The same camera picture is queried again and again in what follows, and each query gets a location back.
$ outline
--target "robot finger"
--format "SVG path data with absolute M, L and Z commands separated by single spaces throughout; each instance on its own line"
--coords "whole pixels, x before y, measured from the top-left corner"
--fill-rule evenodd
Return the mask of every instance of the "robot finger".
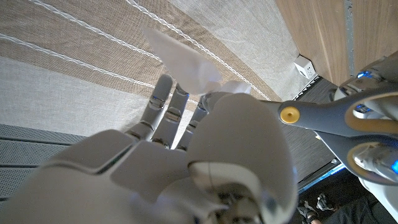
M 184 151 L 187 150 L 187 147 L 189 145 L 189 142 L 191 141 L 196 126 L 208 114 L 207 110 L 203 107 L 202 101 L 203 101 L 203 96 L 200 97 L 198 106 L 195 109 L 195 112 L 193 112 L 191 121 L 189 122 L 187 128 L 184 131 L 184 134 L 182 135 L 175 149 L 181 149 Z
M 181 89 L 180 85 L 177 84 L 169 107 L 152 137 L 152 142 L 160 143 L 165 148 L 170 149 L 180 125 L 188 97 L 189 93 Z
M 139 140 L 148 141 L 158 127 L 164 104 L 169 97 L 173 80 L 170 75 L 162 75 L 158 79 L 155 89 L 149 98 L 149 102 L 142 114 L 141 120 L 138 124 L 134 125 L 131 129 L 126 131 Z

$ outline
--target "wooden wall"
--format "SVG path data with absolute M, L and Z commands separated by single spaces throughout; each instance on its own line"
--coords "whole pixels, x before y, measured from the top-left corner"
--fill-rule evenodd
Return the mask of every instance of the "wooden wall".
M 300 54 L 336 85 L 349 78 L 351 63 L 356 73 L 398 50 L 396 0 L 275 1 Z M 352 12 L 353 29 L 346 27 L 346 7 Z M 353 32 L 353 62 L 348 60 L 347 32 Z

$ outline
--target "power outlet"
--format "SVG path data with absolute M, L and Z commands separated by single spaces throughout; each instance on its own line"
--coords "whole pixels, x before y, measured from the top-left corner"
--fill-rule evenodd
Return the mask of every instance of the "power outlet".
M 307 79 L 311 79 L 317 74 L 313 68 L 312 62 L 301 55 L 296 58 L 294 65 L 300 74 Z

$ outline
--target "white robotic hand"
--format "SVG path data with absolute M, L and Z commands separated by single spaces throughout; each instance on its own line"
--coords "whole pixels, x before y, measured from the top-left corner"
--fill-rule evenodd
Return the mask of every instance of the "white robotic hand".
M 49 159 L 0 222 L 288 221 L 296 176 L 275 114 L 244 93 L 206 95 L 171 150 L 188 100 L 177 85 L 161 118 L 171 86 L 170 76 L 160 77 L 141 122 L 126 133 L 103 131 Z

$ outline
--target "scissors handle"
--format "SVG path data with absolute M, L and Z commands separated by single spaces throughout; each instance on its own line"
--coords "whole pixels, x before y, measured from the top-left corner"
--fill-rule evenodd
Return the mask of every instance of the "scissors handle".
M 326 104 L 286 101 L 278 112 L 287 124 L 339 136 L 398 135 L 398 121 L 359 119 L 353 114 L 357 105 L 387 96 L 398 96 L 398 84 L 366 90 Z

